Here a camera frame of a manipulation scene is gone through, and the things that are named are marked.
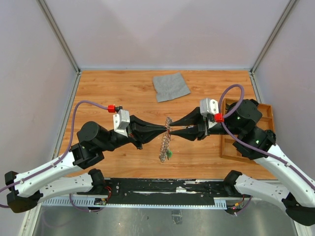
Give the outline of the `green key tag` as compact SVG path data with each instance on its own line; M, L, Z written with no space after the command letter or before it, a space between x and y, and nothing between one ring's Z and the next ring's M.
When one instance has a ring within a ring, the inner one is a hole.
M171 151L170 149L168 149L168 150L166 151L166 157L167 157L167 159L169 160L169 159L172 157L172 155L173 155L172 151Z

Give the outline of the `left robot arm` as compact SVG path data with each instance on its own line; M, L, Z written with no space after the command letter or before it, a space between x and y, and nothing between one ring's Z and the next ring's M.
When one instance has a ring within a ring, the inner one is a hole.
M163 125L143 121L131 116L126 121L115 120L117 130L107 130L94 121L86 122L77 132L78 143L61 156L33 170L5 174L6 208L14 213L28 211L39 203L66 194L110 194L101 170L91 169L76 177L68 174L85 170L104 159L105 151L114 151L126 144L137 149L167 131Z

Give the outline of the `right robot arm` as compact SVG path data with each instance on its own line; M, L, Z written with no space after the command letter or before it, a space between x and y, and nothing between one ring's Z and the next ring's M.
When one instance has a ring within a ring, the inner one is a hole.
M203 140L209 135L230 135L233 146L243 157L266 168L282 186L272 186L230 171L224 179L224 193L230 197L240 193L261 198L299 224L312 226L315 223L315 182L284 154L272 130L257 126L261 118L254 99L231 104L223 115L219 113L218 102L206 98L188 115L171 123L171 126L183 126L171 135L190 141Z

